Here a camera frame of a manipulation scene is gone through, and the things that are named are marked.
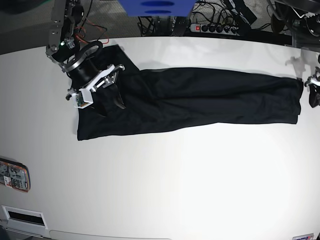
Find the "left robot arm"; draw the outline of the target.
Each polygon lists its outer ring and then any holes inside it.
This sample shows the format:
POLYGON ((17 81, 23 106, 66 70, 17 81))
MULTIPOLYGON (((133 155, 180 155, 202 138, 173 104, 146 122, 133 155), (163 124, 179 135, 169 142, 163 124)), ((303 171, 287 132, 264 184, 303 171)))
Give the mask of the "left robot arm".
POLYGON ((275 34, 288 30, 295 48, 320 52, 320 2, 318 0, 268 0, 270 24, 275 34))

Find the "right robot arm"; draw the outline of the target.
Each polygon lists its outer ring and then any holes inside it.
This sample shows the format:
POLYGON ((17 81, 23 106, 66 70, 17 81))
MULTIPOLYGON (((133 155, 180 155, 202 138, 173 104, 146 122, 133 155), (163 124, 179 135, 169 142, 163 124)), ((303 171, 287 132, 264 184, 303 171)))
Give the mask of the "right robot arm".
POLYGON ((91 108, 104 117, 106 109, 93 95, 99 89, 106 89, 113 103, 125 109, 117 86, 119 72, 125 66, 110 64, 103 70, 95 66, 93 58, 102 53, 103 43, 94 40, 81 46, 79 24, 83 18, 84 8, 79 0, 54 1, 45 54, 71 79, 73 85, 67 90, 66 100, 77 109, 91 108))

